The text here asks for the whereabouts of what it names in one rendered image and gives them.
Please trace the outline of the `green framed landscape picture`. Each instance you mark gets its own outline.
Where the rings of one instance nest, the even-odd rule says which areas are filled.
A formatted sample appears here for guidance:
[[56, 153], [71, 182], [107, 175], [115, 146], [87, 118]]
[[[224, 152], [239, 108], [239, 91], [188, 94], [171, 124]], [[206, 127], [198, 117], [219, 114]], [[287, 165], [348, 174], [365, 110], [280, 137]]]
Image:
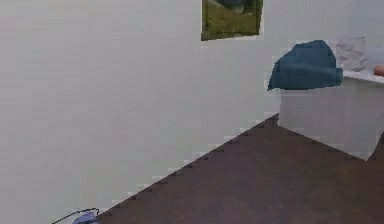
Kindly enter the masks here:
[[220, 40], [261, 33], [264, 0], [201, 0], [201, 40]]

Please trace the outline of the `blue pillow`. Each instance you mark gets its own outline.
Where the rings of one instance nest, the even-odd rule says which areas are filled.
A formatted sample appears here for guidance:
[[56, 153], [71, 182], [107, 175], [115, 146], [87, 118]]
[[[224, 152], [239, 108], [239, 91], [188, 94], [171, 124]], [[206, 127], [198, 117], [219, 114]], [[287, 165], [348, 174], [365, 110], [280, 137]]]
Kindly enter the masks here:
[[274, 64], [267, 90], [310, 90], [336, 87], [343, 82], [343, 69], [324, 40], [296, 44]]

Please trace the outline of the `pale grey pillow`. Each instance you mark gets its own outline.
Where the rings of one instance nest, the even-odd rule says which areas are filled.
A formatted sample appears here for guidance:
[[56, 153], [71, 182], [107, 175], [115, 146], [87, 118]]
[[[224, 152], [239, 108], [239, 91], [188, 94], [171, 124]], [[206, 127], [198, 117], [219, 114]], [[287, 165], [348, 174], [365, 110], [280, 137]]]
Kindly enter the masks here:
[[359, 72], [368, 65], [364, 36], [345, 36], [336, 44], [336, 58], [344, 70]]

